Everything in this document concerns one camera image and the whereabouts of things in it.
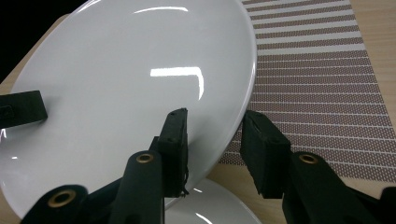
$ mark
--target woven placemat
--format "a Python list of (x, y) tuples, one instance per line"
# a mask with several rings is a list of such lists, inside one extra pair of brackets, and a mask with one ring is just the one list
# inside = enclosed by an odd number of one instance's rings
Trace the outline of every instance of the woven placemat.
[[(248, 109), (293, 151), (323, 157), (340, 176), (396, 182), (396, 138), (348, 0), (242, 2), (258, 47)], [(245, 165), (239, 130), (220, 163)]]

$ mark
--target striped placemat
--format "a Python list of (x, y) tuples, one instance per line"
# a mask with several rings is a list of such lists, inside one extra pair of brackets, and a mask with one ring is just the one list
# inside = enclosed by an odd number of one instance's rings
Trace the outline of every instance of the striped placemat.
[[(259, 55), (248, 109), (340, 176), (396, 182), (395, 133), (350, 2), (242, 3)], [(245, 165), (240, 139), (239, 130), (220, 163)]]

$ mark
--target wooden table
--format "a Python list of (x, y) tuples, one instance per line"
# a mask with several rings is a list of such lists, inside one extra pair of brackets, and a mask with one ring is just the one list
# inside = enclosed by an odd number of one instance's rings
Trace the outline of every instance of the wooden table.
[[(393, 127), (396, 127), (396, 1), (350, 0), (364, 44), (375, 71), (381, 94)], [(64, 18), (57, 20), (23, 60), (0, 85), (0, 94), (7, 94), (16, 77), (38, 45)], [(280, 200), (263, 199), (257, 194), (247, 167), (218, 164), (208, 176), (240, 198), (263, 223), (286, 223)], [(382, 188), (396, 183), (343, 178), (345, 183), (362, 192), (379, 197)], [(16, 224), (20, 219), (0, 194), (0, 224)]]

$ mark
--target table surface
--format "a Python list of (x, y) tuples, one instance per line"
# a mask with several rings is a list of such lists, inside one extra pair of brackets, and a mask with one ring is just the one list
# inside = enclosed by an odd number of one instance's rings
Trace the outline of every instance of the table surface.
[[(379, 89), (387, 107), (393, 128), (396, 127), (396, 1), (394, 0), (350, 0), (355, 12), (364, 45), (370, 57)], [(29, 53), (0, 85), (0, 94), (7, 94), (16, 77), (31, 57), (39, 43), (64, 18), (57, 20)], [(221, 184), (241, 199), (262, 223), (286, 223), (281, 201), (263, 199), (257, 194), (252, 178), (245, 166), (217, 164), (208, 178)], [(382, 188), (396, 183), (363, 179), (342, 178), (344, 182), (366, 194), (379, 197)], [(8, 206), (0, 192), (0, 224), (16, 224), (21, 220)]]

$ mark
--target glossy surface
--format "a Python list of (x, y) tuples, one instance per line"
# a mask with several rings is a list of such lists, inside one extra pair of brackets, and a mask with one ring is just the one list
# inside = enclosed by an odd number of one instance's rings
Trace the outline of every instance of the glossy surface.
[(21, 217), (50, 189), (93, 191), (119, 178), (181, 107), (189, 110), (191, 189), (232, 139), (255, 64), (253, 29), (237, 0), (87, 2), (48, 36), (12, 90), (40, 90), (49, 118), (2, 132), (9, 204)]
[(256, 216), (230, 191), (208, 179), (165, 212), (169, 224), (258, 224)]

